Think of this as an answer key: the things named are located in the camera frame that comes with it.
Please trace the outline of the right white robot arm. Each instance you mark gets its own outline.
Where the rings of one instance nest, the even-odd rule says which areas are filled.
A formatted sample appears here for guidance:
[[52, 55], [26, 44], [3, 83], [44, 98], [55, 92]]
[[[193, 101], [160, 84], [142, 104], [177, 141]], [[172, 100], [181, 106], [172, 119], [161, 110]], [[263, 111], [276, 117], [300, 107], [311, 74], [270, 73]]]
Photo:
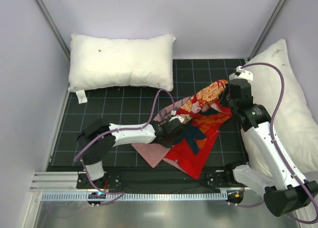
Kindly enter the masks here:
[[253, 103], [250, 83], [242, 78], [227, 82], [220, 104], [232, 111], [246, 135], [256, 144], [272, 175], [269, 178], [248, 165], [233, 162], [226, 165], [225, 183], [246, 185], [262, 196], [268, 210], [277, 217], [309, 204], [316, 208], [317, 182], [308, 181], [292, 162], [276, 135], [274, 118], [264, 106]]

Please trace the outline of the red patterned pillowcase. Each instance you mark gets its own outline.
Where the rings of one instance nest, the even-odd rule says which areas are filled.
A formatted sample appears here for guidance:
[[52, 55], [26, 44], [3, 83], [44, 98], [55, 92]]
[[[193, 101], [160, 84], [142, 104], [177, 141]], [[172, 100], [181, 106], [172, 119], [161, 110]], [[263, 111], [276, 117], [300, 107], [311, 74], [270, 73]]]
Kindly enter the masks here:
[[197, 180], [218, 138], [219, 127], [232, 117], [231, 110], [220, 104], [227, 82], [217, 80], [193, 96], [163, 108], [154, 117], [158, 122], [173, 115], [184, 118], [185, 132], [171, 148], [143, 143], [134, 143], [132, 147], [152, 168], [165, 161]]

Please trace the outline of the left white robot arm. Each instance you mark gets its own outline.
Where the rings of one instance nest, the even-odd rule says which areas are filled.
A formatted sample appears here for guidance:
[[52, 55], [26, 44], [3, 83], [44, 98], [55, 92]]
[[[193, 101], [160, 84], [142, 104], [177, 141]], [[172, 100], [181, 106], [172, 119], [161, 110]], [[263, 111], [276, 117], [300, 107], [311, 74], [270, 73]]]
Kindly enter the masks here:
[[76, 142], [81, 151], [75, 161], [81, 160], [88, 174], [88, 183], [101, 188], [105, 183], [102, 160], [116, 146], [125, 144], [159, 144], [171, 147], [174, 140], [185, 131], [184, 119], [173, 116], [170, 120], [152, 120], [139, 125], [116, 125], [105, 118], [98, 119], [80, 132]]

